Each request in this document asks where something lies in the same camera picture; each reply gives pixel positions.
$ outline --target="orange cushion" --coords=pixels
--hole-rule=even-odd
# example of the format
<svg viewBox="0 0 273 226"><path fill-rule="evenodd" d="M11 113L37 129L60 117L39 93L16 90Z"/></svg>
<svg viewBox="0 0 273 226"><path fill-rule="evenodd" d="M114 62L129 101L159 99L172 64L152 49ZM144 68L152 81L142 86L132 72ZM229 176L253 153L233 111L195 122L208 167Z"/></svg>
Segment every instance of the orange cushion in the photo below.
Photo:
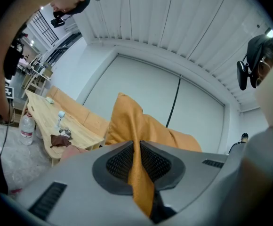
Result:
<svg viewBox="0 0 273 226"><path fill-rule="evenodd" d="M134 201L150 216L154 185L142 166L139 142L152 141L196 152L201 152L201 147L192 136L168 129L153 117L143 114L143 109L136 101L119 93L113 107L106 145L130 140L134 143L134 155L128 183L132 185Z"/></svg>

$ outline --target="metal railing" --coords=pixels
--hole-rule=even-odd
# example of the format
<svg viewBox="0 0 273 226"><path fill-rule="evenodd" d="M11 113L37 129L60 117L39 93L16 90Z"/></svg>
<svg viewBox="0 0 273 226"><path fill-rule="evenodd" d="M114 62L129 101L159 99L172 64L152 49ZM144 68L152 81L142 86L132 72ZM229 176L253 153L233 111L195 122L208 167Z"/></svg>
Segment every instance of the metal railing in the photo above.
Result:
<svg viewBox="0 0 273 226"><path fill-rule="evenodd" d="M50 28L40 11L36 13L32 21L50 44L53 44L55 41L58 40L57 35Z"/></svg>
<svg viewBox="0 0 273 226"><path fill-rule="evenodd" d="M80 38L82 34L80 32L74 33L63 41L54 52L47 58L46 63L50 66L54 66L58 59Z"/></svg>

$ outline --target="black camera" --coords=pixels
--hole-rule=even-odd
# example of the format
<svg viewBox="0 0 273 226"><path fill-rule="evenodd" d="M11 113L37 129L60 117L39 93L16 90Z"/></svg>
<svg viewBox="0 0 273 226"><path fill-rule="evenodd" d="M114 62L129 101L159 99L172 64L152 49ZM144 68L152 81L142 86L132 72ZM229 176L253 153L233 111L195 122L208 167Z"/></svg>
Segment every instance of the black camera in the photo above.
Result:
<svg viewBox="0 0 273 226"><path fill-rule="evenodd" d="M53 14L54 14L55 19L51 20L51 24L53 25L54 28L58 28L58 27L65 24L64 20L61 18L62 16L65 15L65 13L54 12Z"/></svg>
<svg viewBox="0 0 273 226"><path fill-rule="evenodd" d="M249 73L249 65L243 63L246 56L247 55L245 55L242 61L237 62L237 79L241 90L246 89L248 77L250 78L251 86L253 88L256 88L256 77L254 76L253 73Z"/></svg>

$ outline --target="black mesh vent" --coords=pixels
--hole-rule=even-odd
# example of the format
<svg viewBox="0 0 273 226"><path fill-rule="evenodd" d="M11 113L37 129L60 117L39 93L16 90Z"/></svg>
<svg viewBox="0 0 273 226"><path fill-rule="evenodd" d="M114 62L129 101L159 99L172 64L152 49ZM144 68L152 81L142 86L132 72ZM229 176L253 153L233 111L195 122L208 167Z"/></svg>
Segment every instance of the black mesh vent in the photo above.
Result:
<svg viewBox="0 0 273 226"><path fill-rule="evenodd" d="M66 187L67 185L63 183L52 183L50 187L35 202L35 204L29 209L29 211L42 220L46 220Z"/></svg>
<svg viewBox="0 0 273 226"><path fill-rule="evenodd" d="M120 153L111 157L106 164L107 171L114 177L127 183L128 174L132 167L133 145L131 144Z"/></svg>
<svg viewBox="0 0 273 226"><path fill-rule="evenodd" d="M153 152L144 145L141 146L142 165L152 182L164 176L171 169L171 162Z"/></svg>
<svg viewBox="0 0 273 226"><path fill-rule="evenodd" d="M202 163L216 168L222 168L224 165L223 162L212 161L209 159L204 160Z"/></svg>

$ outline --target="white sliding door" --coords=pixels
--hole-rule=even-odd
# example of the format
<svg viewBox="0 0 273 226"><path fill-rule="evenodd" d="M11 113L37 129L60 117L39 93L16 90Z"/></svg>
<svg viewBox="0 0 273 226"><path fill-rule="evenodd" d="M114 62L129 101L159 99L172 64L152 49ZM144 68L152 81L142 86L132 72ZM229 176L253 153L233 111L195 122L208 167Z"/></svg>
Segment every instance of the white sliding door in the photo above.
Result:
<svg viewBox="0 0 273 226"><path fill-rule="evenodd" d="M166 125L178 80L162 69L118 56L94 86L84 106L110 120L117 95L122 92L133 98L145 114Z"/></svg>
<svg viewBox="0 0 273 226"><path fill-rule="evenodd" d="M181 80L169 128L192 135L203 152L217 153L224 107L210 95Z"/></svg>

